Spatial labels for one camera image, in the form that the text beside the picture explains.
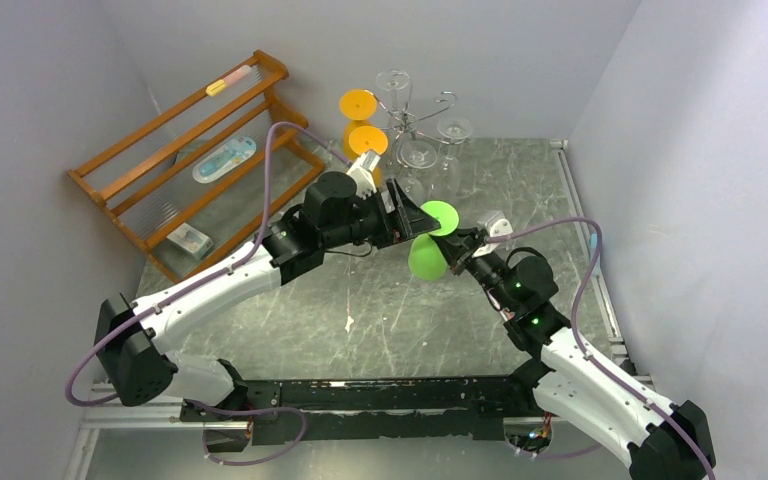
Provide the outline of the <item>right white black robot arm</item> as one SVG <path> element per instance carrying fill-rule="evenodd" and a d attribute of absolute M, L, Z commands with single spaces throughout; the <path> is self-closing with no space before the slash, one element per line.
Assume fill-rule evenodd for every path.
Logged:
<path fill-rule="evenodd" d="M 552 303 L 559 287 L 544 255 L 520 247 L 513 262 L 485 251 L 486 233 L 432 236 L 455 274 L 468 273 L 530 359 L 509 389 L 513 408 L 560 417 L 609 451 L 633 479 L 712 479 L 716 465 L 705 412 L 655 392 L 587 342 Z"/>

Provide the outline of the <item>orange plastic goblet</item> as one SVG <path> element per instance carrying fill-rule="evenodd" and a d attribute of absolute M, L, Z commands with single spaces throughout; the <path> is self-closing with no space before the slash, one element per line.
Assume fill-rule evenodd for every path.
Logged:
<path fill-rule="evenodd" d="M 344 129 L 343 153 L 349 163 L 353 163 L 361 154 L 369 150 L 382 157 L 388 145 L 387 135 L 366 121 L 349 121 Z"/>
<path fill-rule="evenodd" d="M 370 118 L 374 115 L 378 107 L 378 101 L 375 95 L 369 90 L 352 89 L 342 95 L 339 100 L 339 109 L 342 115 L 347 119 L 347 124 L 343 131 L 343 153 L 349 160 L 358 157 L 350 147 L 349 138 L 351 133 L 359 127 L 369 126 Z"/>

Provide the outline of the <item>orange plastic goblet front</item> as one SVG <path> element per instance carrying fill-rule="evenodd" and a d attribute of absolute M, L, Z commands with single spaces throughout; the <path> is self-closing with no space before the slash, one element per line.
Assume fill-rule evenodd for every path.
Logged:
<path fill-rule="evenodd" d="M 344 129 L 343 153 L 349 163 L 353 163 L 361 154 L 369 150 L 382 157 L 388 145 L 387 135 L 366 121 L 349 121 Z"/>

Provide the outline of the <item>small clear wine glass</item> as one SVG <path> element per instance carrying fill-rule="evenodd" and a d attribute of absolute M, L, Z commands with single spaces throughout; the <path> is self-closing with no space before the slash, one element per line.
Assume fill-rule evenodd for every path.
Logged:
<path fill-rule="evenodd" d="M 412 96 L 412 81 L 403 70 L 389 69 L 380 72 L 375 79 L 381 91 L 377 102 L 386 115 L 386 131 L 393 132 L 404 124 Z"/>

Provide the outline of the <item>blue white blister pack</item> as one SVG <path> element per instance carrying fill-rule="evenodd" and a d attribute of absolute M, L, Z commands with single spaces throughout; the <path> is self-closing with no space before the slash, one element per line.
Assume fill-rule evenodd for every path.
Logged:
<path fill-rule="evenodd" d="M 200 160 L 192 170 L 193 179 L 209 184 L 247 162 L 257 151 L 256 142 L 247 136 L 232 137 Z"/>

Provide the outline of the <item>orange wooden shelf rack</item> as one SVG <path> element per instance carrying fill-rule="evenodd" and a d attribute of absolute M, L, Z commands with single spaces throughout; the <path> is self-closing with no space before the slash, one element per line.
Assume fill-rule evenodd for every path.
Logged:
<path fill-rule="evenodd" d="M 247 64 L 251 71 L 216 97 L 212 82 Z M 68 177 L 146 259 L 171 281 L 205 270 L 252 238 L 265 214 L 285 207 L 325 168 L 301 139 L 307 119 L 280 96 L 288 68 L 264 51 L 190 94 L 126 135 Z M 257 151 L 209 184 L 193 167 L 232 137 L 247 136 Z M 182 223 L 214 242 L 196 260 L 166 239 Z"/>

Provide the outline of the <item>small white box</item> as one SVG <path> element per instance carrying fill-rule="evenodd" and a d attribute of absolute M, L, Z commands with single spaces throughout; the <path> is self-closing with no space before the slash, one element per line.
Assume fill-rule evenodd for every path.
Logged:
<path fill-rule="evenodd" d="M 204 259 L 214 248 L 211 237 L 188 223 L 179 225 L 166 239 L 196 260 Z"/>

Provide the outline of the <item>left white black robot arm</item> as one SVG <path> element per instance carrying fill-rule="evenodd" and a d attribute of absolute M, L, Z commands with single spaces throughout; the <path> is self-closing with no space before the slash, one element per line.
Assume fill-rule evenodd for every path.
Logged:
<path fill-rule="evenodd" d="M 268 226 L 262 240 L 243 244 L 164 291 L 134 302 L 122 296 L 106 300 L 96 356 L 125 406 L 167 395 L 206 404 L 222 420 L 234 419 L 246 405 L 243 380 L 225 360 L 180 352 L 192 330 L 321 266 L 330 250 L 349 244 L 383 249 L 440 226 L 394 180 L 361 197 L 350 175 L 327 172 L 306 190 L 302 203 Z"/>

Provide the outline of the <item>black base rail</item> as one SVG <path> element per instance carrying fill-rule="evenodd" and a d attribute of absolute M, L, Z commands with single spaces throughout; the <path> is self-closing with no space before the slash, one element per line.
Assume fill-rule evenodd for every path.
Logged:
<path fill-rule="evenodd" d="M 363 380 L 250 381 L 244 397 L 223 401 L 211 413 L 183 403 L 185 424 L 227 430 L 231 410 L 245 412 L 256 446 L 305 441 L 466 436 L 504 439 L 508 419 L 543 411 L 533 393 L 512 376 Z"/>

